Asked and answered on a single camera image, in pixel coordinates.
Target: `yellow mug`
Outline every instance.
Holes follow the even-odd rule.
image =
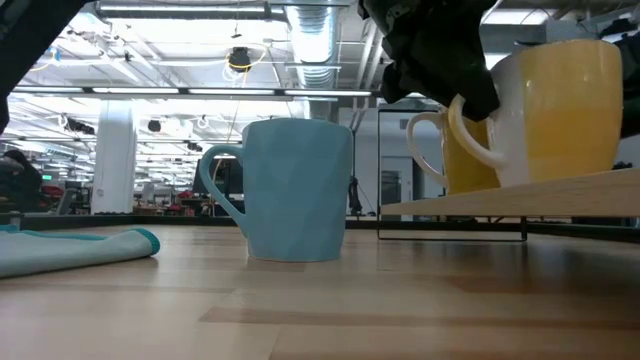
[[[491,69],[500,108],[489,149],[465,126],[456,95],[449,125],[460,145],[513,186],[611,170],[622,125],[622,59],[615,45],[572,40],[526,49]]]
[[[420,155],[413,139],[413,129],[420,121],[430,121],[440,130],[445,175],[434,169]],[[488,143],[486,122],[475,123],[467,119],[465,122],[473,138],[486,146]],[[407,142],[411,155],[418,166],[429,177],[446,188],[449,195],[500,187],[496,172],[476,160],[458,144],[451,134],[445,113],[421,113],[412,117],[407,125]]]

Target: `black stand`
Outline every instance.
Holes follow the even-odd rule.
[[[389,112],[389,113],[410,113],[415,112],[419,113],[419,111],[411,111],[411,110],[396,110],[396,109],[378,109],[378,211],[376,214],[376,235],[378,240],[410,240],[410,241],[443,241],[443,242],[504,242],[504,243],[523,243],[527,241],[527,218],[520,217],[520,239],[442,239],[442,238],[398,238],[398,237],[381,237],[380,230],[381,225],[384,225],[381,222],[380,215],[380,187],[381,187],[381,179],[380,179],[380,113],[381,112]],[[424,223],[422,224],[421,229],[416,229],[419,231],[489,231],[489,232],[504,232],[504,231],[513,231],[511,227],[506,227],[506,224],[497,224],[499,220],[495,223],[487,223],[487,224],[469,224],[469,223],[459,223],[459,222],[442,222],[442,223]]]

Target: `wooden board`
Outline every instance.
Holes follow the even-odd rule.
[[[640,216],[640,169],[383,205],[383,215]]]

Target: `pillar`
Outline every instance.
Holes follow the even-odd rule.
[[[137,128],[132,101],[101,102],[92,214],[132,212]]]

